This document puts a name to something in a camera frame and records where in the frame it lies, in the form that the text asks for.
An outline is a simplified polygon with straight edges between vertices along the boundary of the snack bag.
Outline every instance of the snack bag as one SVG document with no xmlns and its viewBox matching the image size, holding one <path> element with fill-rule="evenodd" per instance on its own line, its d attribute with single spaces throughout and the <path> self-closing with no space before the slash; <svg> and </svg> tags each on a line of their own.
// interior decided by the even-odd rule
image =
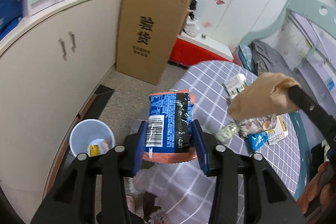
<svg viewBox="0 0 336 224">
<path fill-rule="evenodd" d="M 238 133 L 239 127 L 235 122 L 230 121 L 226 126 L 222 127 L 219 132 L 215 133 L 215 137 L 220 143 L 223 144 L 226 140 L 231 139 Z"/>
<path fill-rule="evenodd" d="M 194 95 L 188 90 L 152 94 L 144 160 L 178 163 L 197 158 L 191 139 Z"/>
<path fill-rule="evenodd" d="M 257 134 L 249 134 L 248 135 L 248 143 L 250 148 L 255 153 L 260 147 L 264 145 L 265 142 L 268 141 L 268 136 L 266 132 L 260 132 Z"/>
<path fill-rule="evenodd" d="M 240 128 L 239 135 L 243 138 L 249 134 L 257 134 L 275 128 L 277 116 L 275 114 L 244 120 L 236 120 Z"/>
</svg>

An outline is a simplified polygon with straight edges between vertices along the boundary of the black handle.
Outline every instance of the black handle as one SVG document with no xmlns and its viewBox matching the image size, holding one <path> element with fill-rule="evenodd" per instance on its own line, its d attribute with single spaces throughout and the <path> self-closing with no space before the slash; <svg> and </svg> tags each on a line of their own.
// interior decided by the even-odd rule
<svg viewBox="0 0 336 224">
<path fill-rule="evenodd" d="M 289 99 L 301 108 L 320 130 L 330 148 L 336 151 L 336 121 L 318 103 L 314 102 L 299 86 L 288 89 Z"/>
<path fill-rule="evenodd" d="M 59 38 L 59 39 L 58 39 L 58 42 L 59 42 L 59 43 L 61 44 L 61 46 L 62 46 L 63 59 L 64 59 L 64 61 L 66 61 L 66 60 L 67 60 L 67 51 L 65 50 L 64 40 L 61 39 L 61 38 Z"/>
<path fill-rule="evenodd" d="M 73 32 L 69 32 L 69 35 L 71 37 L 71 40 L 72 40 L 72 47 L 71 47 L 71 50 L 73 52 L 76 51 L 76 39 L 75 39 L 75 34 Z"/>
</svg>

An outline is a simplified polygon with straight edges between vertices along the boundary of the white wardrobe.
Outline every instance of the white wardrobe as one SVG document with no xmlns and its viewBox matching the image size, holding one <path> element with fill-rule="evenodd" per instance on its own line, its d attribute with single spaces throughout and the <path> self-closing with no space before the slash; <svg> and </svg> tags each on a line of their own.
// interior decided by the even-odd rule
<svg viewBox="0 0 336 224">
<path fill-rule="evenodd" d="M 29 223 L 55 155 L 115 63 L 121 0 L 65 0 L 0 41 L 0 185 Z"/>
</svg>

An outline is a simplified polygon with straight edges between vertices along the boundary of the drawer handle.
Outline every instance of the drawer handle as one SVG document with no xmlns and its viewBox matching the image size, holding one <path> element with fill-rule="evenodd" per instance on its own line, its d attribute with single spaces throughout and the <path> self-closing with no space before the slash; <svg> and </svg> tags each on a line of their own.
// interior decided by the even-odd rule
<svg viewBox="0 0 336 224">
<path fill-rule="evenodd" d="M 75 34 L 73 32 L 69 32 L 69 35 L 71 37 L 71 40 L 72 40 L 72 47 L 71 47 L 71 50 L 73 52 L 76 52 L 76 39 L 75 39 Z"/>
<path fill-rule="evenodd" d="M 67 60 L 67 51 L 65 50 L 64 40 L 61 39 L 61 38 L 59 38 L 59 39 L 58 39 L 58 42 L 59 42 L 59 43 L 61 44 L 61 46 L 62 46 L 63 59 L 64 59 L 64 61 L 66 61 L 66 60 Z"/>
</svg>

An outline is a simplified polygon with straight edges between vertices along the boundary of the small box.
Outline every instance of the small box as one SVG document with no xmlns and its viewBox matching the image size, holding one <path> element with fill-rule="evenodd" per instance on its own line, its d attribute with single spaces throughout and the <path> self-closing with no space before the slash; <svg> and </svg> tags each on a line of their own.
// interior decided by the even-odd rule
<svg viewBox="0 0 336 224">
<path fill-rule="evenodd" d="M 14 19 L 22 16 L 22 0 L 0 0 L 0 34 Z"/>
<path fill-rule="evenodd" d="M 288 131 L 281 116 L 277 116 L 277 125 L 274 129 L 268 130 L 268 144 L 276 144 L 288 136 Z"/>
<path fill-rule="evenodd" d="M 231 101 L 238 95 L 238 93 L 241 93 L 247 87 L 245 81 L 245 75 L 239 73 L 224 83 L 224 87 L 226 88 L 227 93 L 229 93 Z"/>
<path fill-rule="evenodd" d="M 184 24 L 190 1 L 123 0 L 117 71 L 157 85 Z"/>
</svg>

